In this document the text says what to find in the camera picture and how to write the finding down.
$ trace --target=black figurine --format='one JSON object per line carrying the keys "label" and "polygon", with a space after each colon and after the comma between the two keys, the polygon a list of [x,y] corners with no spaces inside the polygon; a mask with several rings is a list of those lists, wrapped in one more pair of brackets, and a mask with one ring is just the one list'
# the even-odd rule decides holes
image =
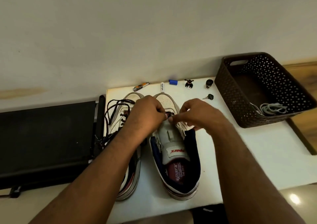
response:
{"label": "black figurine", "polygon": [[193,87],[193,84],[192,84],[193,80],[187,80],[187,79],[185,79],[185,80],[187,81],[187,83],[185,84],[185,87],[192,88]]}
{"label": "black figurine", "polygon": [[206,88],[209,89],[209,87],[213,84],[213,80],[207,80],[206,81]]}

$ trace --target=white marker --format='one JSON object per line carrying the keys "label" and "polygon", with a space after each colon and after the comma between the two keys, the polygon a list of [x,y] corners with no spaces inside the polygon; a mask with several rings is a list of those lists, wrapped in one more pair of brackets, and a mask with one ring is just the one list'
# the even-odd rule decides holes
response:
{"label": "white marker", "polygon": [[161,83],[161,93],[164,93],[164,82]]}

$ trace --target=hand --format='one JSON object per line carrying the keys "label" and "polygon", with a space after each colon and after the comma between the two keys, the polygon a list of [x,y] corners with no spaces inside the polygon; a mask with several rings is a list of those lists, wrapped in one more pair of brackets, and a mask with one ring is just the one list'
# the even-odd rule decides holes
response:
{"label": "hand", "polygon": [[161,103],[153,96],[147,95],[136,101],[120,132],[132,136],[131,141],[139,145],[166,119],[167,114]]}
{"label": "hand", "polygon": [[168,120],[175,124],[186,122],[188,126],[194,126],[194,130],[204,128],[210,135],[216,128],[230,124],[220,110],[200,99],[186,101],[179,114],[169,117]]}

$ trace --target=black treadmill belt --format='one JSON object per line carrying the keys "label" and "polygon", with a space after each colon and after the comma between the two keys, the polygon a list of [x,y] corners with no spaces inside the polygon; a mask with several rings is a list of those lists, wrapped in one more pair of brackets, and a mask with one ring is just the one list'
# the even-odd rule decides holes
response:
{"label": "black treadmill belt", "polygon": [[0,113],[0,189],[55,180],[91,159],[95,101]]}

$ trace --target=person's left arm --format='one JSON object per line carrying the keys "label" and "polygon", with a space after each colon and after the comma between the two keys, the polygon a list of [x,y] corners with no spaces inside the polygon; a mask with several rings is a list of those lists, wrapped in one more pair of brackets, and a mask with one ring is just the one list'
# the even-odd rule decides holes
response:
{"label": "person's left arm", "polygon": [[166,118],[152,96],[138,100],[109,146],[30,224],[106,223],[134,151]]}

